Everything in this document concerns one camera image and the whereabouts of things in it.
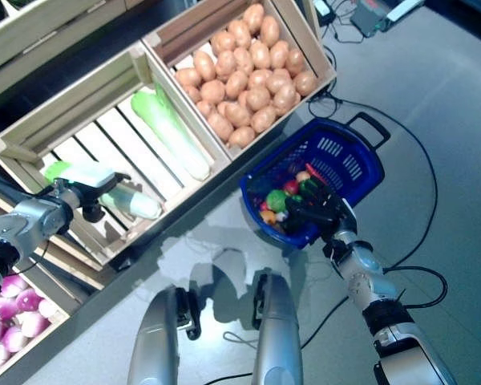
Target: robotic hand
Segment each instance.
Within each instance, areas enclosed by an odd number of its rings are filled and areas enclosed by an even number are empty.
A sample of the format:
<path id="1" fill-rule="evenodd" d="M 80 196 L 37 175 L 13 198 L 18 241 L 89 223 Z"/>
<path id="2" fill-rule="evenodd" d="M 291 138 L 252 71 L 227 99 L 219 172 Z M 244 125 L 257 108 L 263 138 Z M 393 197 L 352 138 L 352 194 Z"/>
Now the robotic hand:
<path id="1" fill-rule="evenodd" d="M 73 210 L 83 208 L 87 221 L 97 222 L 104 215 L 98 198 L 112 190 L 124 174 L 108 168 L 73 168 L 34 197 L 21 201 L 14 210 L 0 216 L 0 290 L 2 279 L 20 259 L 52 235 L 65 233 Z"/>
<path id="2" fill-rule="evenodd" d="M 302 202 L 287 198 L 291 215 L 312 221 L 321 230 L 324 255 L 347 282 L 355 306 L 374 336 L 380 357 L 374 374 L 380 385 L 456 384 L 447 366 L 399 302 L 394 284 L 358 239 L 353 210 L 335 191 L 312 176 L 305 182 Z"/>

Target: potato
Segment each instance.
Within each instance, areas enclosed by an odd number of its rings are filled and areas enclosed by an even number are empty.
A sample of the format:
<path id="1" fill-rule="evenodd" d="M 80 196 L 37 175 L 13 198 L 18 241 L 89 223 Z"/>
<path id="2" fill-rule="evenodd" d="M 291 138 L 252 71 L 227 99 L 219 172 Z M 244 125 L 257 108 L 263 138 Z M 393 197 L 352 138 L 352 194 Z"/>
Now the potato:
<path id="1" fill-rule="evenodd" d="M 285 68 L 277 68 L 276 70 L 273 71 L 273 74 L 282 75 L 282 76 L 285 76 L 286 78 L 289 78 L 289 80 L 291 80 L 290 73 Z"/>
<path id="2" fill-rule="evenodd" d="M 249 48 L 251 45 L 251 33 L 244 20 L 232 20 L 228 24 L 228 32 L 233 35 L 238 47 Z"/>
<path id="3" fill-rule="evenodd" d="M 264 7 L 261 4 L 253 4 L 245 10 L 242 19 L 248 24 L 249 32 L 255 35 L 260 30 L 264 19 Z"/>
<path id="4" fill-rule="evenodd" d="M 254 111 L 258 111 L 261 108 L 269 105 L 271 102 L 271 95 L 265 87 L 254 87 L 248 91 L 246 95 L 246 103 L 249 108 Z"/>
<path id="5" fill-rule="evenodd" d="M 304 71 L 294 78 L 294 86 L 301 96 L 307 96 L 317 86 L 317 78 L 312 71 Z"/>
<path id="6" fill-rule="evenodd" d="M 273 106 L 265 106 L 251 117 L 251 127 L 257 134 L 271 127 L 276 120 L 276 110 Z"/>
<path id="7" fill-rule="evenodd" d="M 292 108 L 296 100 L 296 89 L 292 83 L 285 83 L 273 98 L 273 105 L 278 116 L 284 115 Z"/>
<path id="8" fill-rule="evenodd" d="M 246 101 L 246 96 L 248 96 L 248 91 L 244 90 L 239 94 L 239 97 L 237 98 L 237 102 L 244 107 L 246 110 L 248 110 L 249 114 L 253 114 L 253 110 L 249 107 L 248 102 Z"/>
<path id="9" fill-rule="evenodd" d="M 216 78 L 216 68 L 212 58 L 203 51 L 196 51 L 192 57 L 195 69 L 205 82 Z"/>
<path id="10" fill-rule="evenodd" d="M 226 106 L 228 106 L 230 103 L 233 102 L 227 102 L 225 100 L 224 102 L 217 104 L 217 112 L 219 112 L 222 116 L 226 117 Z"/>
<path id="11" fill-rule="evenodd" d="M 243 71 L 235 71 L 226 82 L 226 95 L 230 99 L 237 99 L 246 86 L 248 86 L 248 76 Z"/>
<path id="12" fill-rule="evenodd" d="M 226 30 L 220 30 L 210 40 L 212 52 L 218 56 L 222 51 L 235 50 L 235 37 Z"/>
<path id="13" fill-rule="evenodd" d="M 268 47 L 272 47 L 280 38 L 280 26 L 273 16 L 265 16 L 260 27 L 260 40 Z"/>
<path id="14" fill-rule="evenodd" d="M 247 76 L 253 72 L 255 65 L 248 50 L 243 47 L 237 47 L 233 51 L 233 57 L 235 58 L 236 69 L 238 71 L 243 71 Z"/>
<path id="15" fill-rule="evenodd" d="M 263 69 L 271 67 L 271 56 L 269 54 L 269 48 L 259 40 L 253 42 L 249 48 L 249 54 L 255 68 Z"/>
<path id="16" fill-rule="evenodd" d="M 194 104 L 201 100 L 201 94 L 196 87 L 184 86 L 184 91 L 187 92 L 187 95 L 189 95 Z"/>
<path id="17" fill-rule="evenodd" d="M 219 80 L 226 82 L 235 71 L 236 62 L 232 51 L 222 51 L 217 56 L 216 75 Z"/>
<path id="18" fill-rule="evenodd" d="M 303 71 L 305 67 L 305 57 L 297 48 L 293 48 L 289 51 L 287 60 L 285 62 L 285 68 L 289 71 L 292 77 Z"/>
<path id="19" fill-rule="evenodd" d="M 294 98 L 294 103 L 292 105 L 292 107 L 296 107 L 299 102 L 301 102 L 301 95 L 299 95 L 299 92 L 296 92 L 296 97 Z"/>
<path id="20" fill-rule="evenodd" d="M 224 84 L 217 79 L 204 83 L 201 86 L 201 99 L 212 104 L 218 104 L 224 99 Z"/>
<path id="21" fill-rule="evenodd" d="M 283 68 L 285 67 L 285 61 L 289 56 L 289 44 L 283 40 L 278 40 L 276 44 L 271 47 L 269 51 L 271 57 L 271 68 Z"/>
<path id="22" fill-rule="evenodd" d="M 208 124 L 212 127 L 212 130 L 220 137 L 221 140 L 226 142 L 233 132 L 233 126 L 222 115 L 217 112 L 213 112 L 207 119 Z"/>
<path id="23" fill-rule="evenodd" d="M 271 94 L 275 95 L 280 90 L 281 86 L 283 86 L 285 83 L 291 82 L 292 80 L 290 76 L 287 77 L 285 75 L 273 73 L 267 78 L 267 80 L 265 80 L 265 86 L 267 87 L 269 92 L 271 92 Z"/>
<path id="24" fill-rule="evenodd" d="M 201 115 L 203 115 L 205 119 L 207 119 L 210 114 L 216 110 L 214 105 L 208 100 L 200 100 L 198 103 L 196 103 L 196 107 L 198 107 L 198 110 L 200 110 Z"/>
<path id="25" fill-rule="evenodd" d="M 255 70 L 249 76 L 248 89 L 254 87 L 265 87 L 265 82 L 273 73 L 270 70 Z"/>
<path id="26" fill-rule="evenodd" d="M 199 87 L 201 84 L 201 75 L 195 68 L 182 68 L 175 73 L 175 78 L 182 87 Z"/>
<path id="27" fill-rule="evenodd" d="M 239 146 L 240 148 L 246 147 L 248 144 L 255 140 L 255 130 L 250 126 L 242 126 L 235 130 L 228 138 L 228 146 Z"/>
<path id="28" fill-rule="evenodd" d="M 237 103 L 229 103 L 224 109 L 224 117 L 233 124 L 233 127 L 249 125 L 251 115 L 248 110 Z"/>

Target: electronic device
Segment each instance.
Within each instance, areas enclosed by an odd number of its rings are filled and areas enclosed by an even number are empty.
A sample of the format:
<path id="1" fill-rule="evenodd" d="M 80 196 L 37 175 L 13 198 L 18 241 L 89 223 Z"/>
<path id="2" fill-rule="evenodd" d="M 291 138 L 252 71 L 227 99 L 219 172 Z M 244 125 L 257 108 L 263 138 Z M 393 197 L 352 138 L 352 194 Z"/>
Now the electronic device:
<path id="1" fill-rule="evenodd" d="M 380 30 L 386 32 L 425 0 L 357 0 L 350 21 L 369 38 Z"/>

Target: cable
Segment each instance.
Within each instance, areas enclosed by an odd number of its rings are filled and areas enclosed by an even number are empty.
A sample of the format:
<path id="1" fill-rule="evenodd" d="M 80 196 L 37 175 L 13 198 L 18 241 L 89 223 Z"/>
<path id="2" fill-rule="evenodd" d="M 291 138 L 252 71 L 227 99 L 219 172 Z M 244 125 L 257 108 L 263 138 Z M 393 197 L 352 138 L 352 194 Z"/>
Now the cable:
<path id="1" fill-rule="evenodd" d="M 362 38 L 360 38 L 360 40 L 340 40 L 340 38 L 338 37 L 337 28 L 335 28 L 335 25 L 333 23 L 331 23 L 331 27 L 333 28 L 333 37 L 335 38 L 335 40 L 337 40 L 339 43 L 342 43 L 342 44 L 362 44 L 366 38 L 364 35 L 362 35 Z"/>
<path id="2" fill-rule="evenodd" d="M 328 319 L 333 315 L 333 313 L 335 313 L 335 311 L 337 311 L 337 309 L 342 306 L 342 304 L 344 304 L 347 300 L 349 299 L 349 297 L 344 297 L 343 299 L 341 299 L 337 305 L 335 305 L 333 307 L 332 310 L 329 311 L 329 313 L 324 317 L 324 319 L 322 320 L 322 322 L 319 324 L 319 326 L 315 329 L 315 331 L 312 333 L 312 335 L 310 335 L 308 337 L 308 339 L 305 341 L 305 343 L 303 343 L 303 345 L 301 345 L 301 349 L 305 349 L 309 343 L 312 342 L 313 338 L 317 335 L 317 333 L 319 333 L 319 331 L 321 330 L 321 328 L 324 326 L 324 324 L 326 323 L 326 321 L 328 321 Z"/>
<path id="3" fill-rule="evenodd" d="M 220 381 L 225 381 L 226 379 L 239 379 L 241 377 L 249 377 L 253 375 L 252 372 L 243 373 L 241 375 L 227 375 L 226 377 L 221 377 L 220 379 L 213 379 L 212 381 L 208 381 L 205 385 L 212 385 L 213 383 L 219 383 Z"/>
<path id="4" fill-rule="evenodd" d="M 34 194 L 31 194 L 29 192 L 26 192 L 26 191 L 22 191 L 20 190 L 18 187 L 16 187 L 14 184 L 10 183 L 10 182 L 7 182 L 6 180 L 2 180 L 0 179 L 0 184 L 3 184 L 4 186 L 7 186 L 8 188 L 12 188 L 14 191 L 16 191 L 17 193 L 20 193 L 20 194 L 23 194 L 27 197 L 33 197 Z"/>
<path id="5" fill-rule="evenodd" d="M 33 194 L 31 192 L 20 190 L 14 184 L 12 184 L 12 183 L 10 183 L 6 180 L 0 179 L 0 184 L 2 184 L 4 186 L 7 186 L 8 188 L 12 188 L 15 192 L 20 193 L 20 194 L 24 195 L 25 197 L 29 197 L 29 198 L 42 197 L 43 195 L 46 195 L 47 193 L 49 193 L 50 191 L 52 191 L 54 189 L 53 186 L 51 184 L 49 184 L 45 188 L 38 191 L 37 193 Z"/>
<path id="6" fill-rule="evenodd" d="M 23 274 L 25 273 L 26 271 L 29 271 L 30 269 L 32 269 L 34 266 L 36 266 L 44 257 L 45 257 L 45 254 L 46 254 L 46 251 L 48 250 L 48 245 L 50 244 L 49 241 L 46 241 L 46 246 L 45 246 L 45 249 L 42 251 L 42 254 L 41 254 L 41 257 L 39 257 L 39 259 L 37 261 L 35 261 L 34 263 L 32 263 L 32 265 L 30 265 L 29 267 L 23 269 L 23 270 L 20 270 L 18 271 L 17 273 L 12 273 L 12 274 L 7 274 L 6 277 L 11 277 L 13 275 L 19 275 L 19 274 Z"/>
<path id="7" fill-rule="evenodd" d="M 258 339 L 243 339 L 240 335 L 233 333 L 232 331 L 225 331 L 223 333 L 223 339 L 228 342 L 233 342 L 233 343 L 242 343 L 244 345 L 247 345 L 251 347 L 252 349 L 256 350 L 257 347 L 253 345 L 254 342 L 258 342 Z"/>
<path id="8" fill-rule="evenodd" d="M 442 282 L 442 293 L 440 293 L 440 295 L 436 299 L 434 299 L 433 301 L 430 301 L 430 302 L 420 303 L 418 305 L 405 305 L 404 306 L 405 309 L 425 309 L 427 307 L 432 307 L 432 306 L 438 305 L 447 296 L 447 289 L 448 289 L 447 280 L 438 271 L 433 270 L 433 269 L 429 269 L 429 268 L 423 267 L 423 266 L 394 266 L 394 267 L 388 267 L 388 268 L 383 269 L 383 273 L 386 274 L 390 271 L 397 271 L 397 270 L 425 271 L 429 274 L 433 274 L 434 276 L 438 277 L 440 279 L 440 281 Z"/>

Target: black cable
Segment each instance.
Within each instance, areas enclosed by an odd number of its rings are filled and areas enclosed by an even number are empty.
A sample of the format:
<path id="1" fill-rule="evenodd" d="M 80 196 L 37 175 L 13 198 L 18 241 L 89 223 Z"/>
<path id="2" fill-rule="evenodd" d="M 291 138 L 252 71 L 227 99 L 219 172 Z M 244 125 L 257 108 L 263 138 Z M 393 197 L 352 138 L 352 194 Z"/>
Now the black cable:
<path id="1" fill-rule="evenodd" d="M 41 257 L 39 257 L 39 259 L 37 261 L 35 261 L 34 263 L 32 263 L 32 265 L 30 265 L 29 267 L 23 269 L 23 270 L 20 270 L 18 271 L 17 273 L 12 273 L 12 274 L 7 274 L 6 277 L 11 277 L 13 275 L 19 275 L 19 274 L 23 274 L 25 273 L 26 271 L 29 271 L 30 269 L 32 269 L 34 266 L 36 266 L 44 257 L 45 257 L 45 254 L 46 254 L 46 251 L 48 250 L 48 245 L 50 244 L 49 241 L 46 241 L 46 246 L 44 248 L 44 250 L 42 251 L 42 254 L 41 254 Z"/>
<path id="2" fill-rule="evenodd" d="M 42 197 L 43 195 L 46 195 L 47 193 L 49 193 L 50 191 L 52 191 L 54 189 L 53 186 L 51 184 L 49 184 L 45 188 L 41 189 L 39 192 L 33 194 L 31 192 L 27 192 L 27 191 L 23 191 L 23 190 L 19 189 L 14 184 L 12 184 L 12 183 L 10 183 L 6 180 L 0 179 L 0 184 L 6 186 L 8 188 L 12 188 L 15 192 L 20 193 L 20 194 L 24 195 L 25 197 L 29 197 L 29 198 Z"/>
<path id="3" fill-rule="evenodd" d="M 425 309 L 427 307 L 432 307 L 435 305 L 438 305 L 443 299 L 447 296 L 447 280 L 441 273 L 439 273 L 436 270 L 429 269 L 427 267 L 423 266 L 394 266 L 394 267 L 388 267 L 383 269 L 383 273 L 386 274 L 390 271 L 397 271 L 397 270 L 418 270 L 418 271 L 425 271 L 429 274 L 433 274 L 434 276 L 438 277 L 440 281 L 442 282 L 442 293 L 434 299 L 433 301 L 430 302 L 425 302 L 425 303 L 420 303 L 418 305 L 404 305 L 405 309 Z"/>
<path id="4" fill-rule="evenodd" d="M 33 197 L 34 194 L 31 194 L 30 192 L 26 192 L 26 191 L 23 191 L 23 190 L 20 190 L 18 187 L 16 187 L 14 184 L 6 181 L 6 180 L 2 180 L 0 179 L 0 184 L 3 184 L 4 186 L 8 187 L 8 188 L 12 188 L 14 191 L 16 191 L 17 193 L 20 193 L 20 194 L 23 194 L 27 197 Z"/>
<path id="5" fill-rule="evenodd" d="M 208 381 L 205 385 L 212 385 L 213 383 L 219 383 L 220 381 L 225 381 L 226 379 L 239 379 L 241 377 L 249 377 L 253 375 L 253 373 L 243 373 L 241 375 L 227 375 L 226 377 L 221 377 L 220 379 L 213 379 L 212 381 Z"/>
<path id="6" fill-rule="evenodd" d="M 335 25 L 333 23 L 331 23 L 331 27 L 333 28 L 333 37 L 335 38 L 335 40 L 337 40 L 339 43 L 342 43 L 342 44 L 361 44 L 366 38 L 364 35 L 362 35 L 362 38 L 360 38 L 360 40 L 340 40 L 340 38 L 338 37 L 337 28 L 335 28 Z"/>
<path id="7" fill-rule="evenodd" d="M 301 345 L 301 349 L 305 349 L 306 346 L 312 342 L 313 338 L 317 335 L 317 333 L 319 333 L 319 331 L 321 330 L 321 328 L 324 326 L 324 324 L 326 323 L 326 321 L 328 321 L 328 319 L 333 315 L 333 313 L 335 313 L 335 311 L 337 311 L 337 309 L 342 306 L 342 304 L 344 304 L 347 300 L 349 299 L 349 297 L 344 297 L 343 299 L 341 299 L 337 305 L 335 305 L 333 307 L 332 310 L 329 311 L 329 313 L 324 317 L 324 319 L 322 320 L 322 322 L 319 324 L 319 326 L 316 328 L 316 330 L 312 333 L 312 335 L 310 335 L 308 337 L 308 339 L 305 341 L 305 343 L 303 343 L 303 345 Z"/>

